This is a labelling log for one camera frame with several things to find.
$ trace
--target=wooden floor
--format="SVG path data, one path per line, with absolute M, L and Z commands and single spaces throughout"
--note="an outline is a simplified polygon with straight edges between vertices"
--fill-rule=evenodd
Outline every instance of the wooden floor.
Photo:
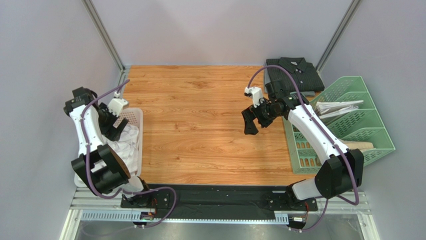
M 260 66 L 132 66 L 124 98 L 143 110 L 147 183 L 288 185 L 293 174 L 281 119 L 244 135 L 244 88 Z M 263 74 L 252 86 L 260 87 Z

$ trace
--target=folded black shirt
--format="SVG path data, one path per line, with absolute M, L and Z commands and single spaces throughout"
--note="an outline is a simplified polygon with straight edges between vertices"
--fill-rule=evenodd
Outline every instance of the folded black shirt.
M 304 57 L 281 57 L 280 59 L 267 59 L 266 65 L 279 65 L 287 70 L 293 79 L 295 80 L 299 91 L 324 91 L 324 84 L 320 76 L 317 73 L 314 65 L 310 62 L 306 62 Z M 296 89 L 293 86 L 290 78 L 278 68 L 268 68 L 267 72 L 271 82 L 283 80 L 286 86 L 286 92 L 295 92 Z

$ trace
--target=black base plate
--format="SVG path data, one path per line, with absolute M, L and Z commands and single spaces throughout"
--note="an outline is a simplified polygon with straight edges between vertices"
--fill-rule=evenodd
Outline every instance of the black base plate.
M 171 187 L 177 203 L 171 219 L 273 220 L 274 211 L 317 211 L 317 201 L 307 199 L 300 207 L 289 208 L 283 202 L 285 186 L 174 185 L 149 184 L 150 189 Z M 162 190 L 152 195 L 157 200 L 157 218 L 164 217 L 173 203 L 173 194 Z

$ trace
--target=green storage rack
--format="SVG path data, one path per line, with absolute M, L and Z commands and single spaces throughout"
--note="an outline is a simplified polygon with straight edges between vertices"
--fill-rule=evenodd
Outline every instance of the green storage rack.
M 366 150 L 364 166 L 395 151 L 395 146 L 380 118 L 371 95 L 360 76 L 343 76 L 314 98 L 317 102 L 345 102 L 364 100 L 359 109 L 343 116 L 324 119 L 324 124 L 339 139 L 346 141 L 370 142 L 374 149 Z M 303 134 L 283 118 L 285 135 L 295 174 L 316 174 L 321 168 L 317 154 Z

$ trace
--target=white laundry basket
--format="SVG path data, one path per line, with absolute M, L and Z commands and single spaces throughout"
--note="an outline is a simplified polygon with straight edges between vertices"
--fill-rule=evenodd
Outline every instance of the white laundry basket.
M 144 135 L 144 112 L 135 107 L 126 108 L 121 112 L 117 121 L 114 123 L 114 127 L 117 127 L 122 122 L 123 118 L 128 120 L 128 124 L 139 128 L 139 136 L 137 138 L 137 171 L 130 173 L 131 176 L 139 176 L 142 172 L 142 136 Z M 79 188 L 87 187 L 77 174 L 74 175 L 74 183 Z

